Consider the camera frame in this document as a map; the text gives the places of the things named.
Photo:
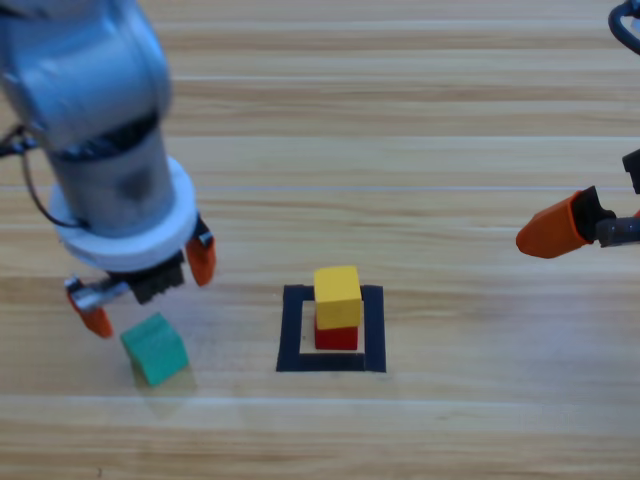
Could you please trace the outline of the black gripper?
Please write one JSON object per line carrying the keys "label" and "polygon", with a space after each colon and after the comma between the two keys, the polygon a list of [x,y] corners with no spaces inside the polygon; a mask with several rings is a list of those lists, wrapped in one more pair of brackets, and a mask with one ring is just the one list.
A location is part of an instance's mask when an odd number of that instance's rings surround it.
{"label": "black gripper", "polygon": [[598,242],[602,248],[639,243],[640,210],[618,216],[605,209],[590,186],[536,213],[518,232],[516,246],[525,255],[553,259]]}
{"label": "black gripper", "polygon": [[[197,218],[185,251],[196,284],[199,287],[208,285],[216,268],[216,240],[201,216]],[[181,286],[184,283],[184,261],[184,254],[179,251],[154,267],[133,272],[107,271],[106,277],[88,284],[72,276],[65,282],[67,298],[84,326],[98,337],[108,339],[113,336],[113,327],[101,307],[126,293],[132,293],[143,305],[156,295]]]}

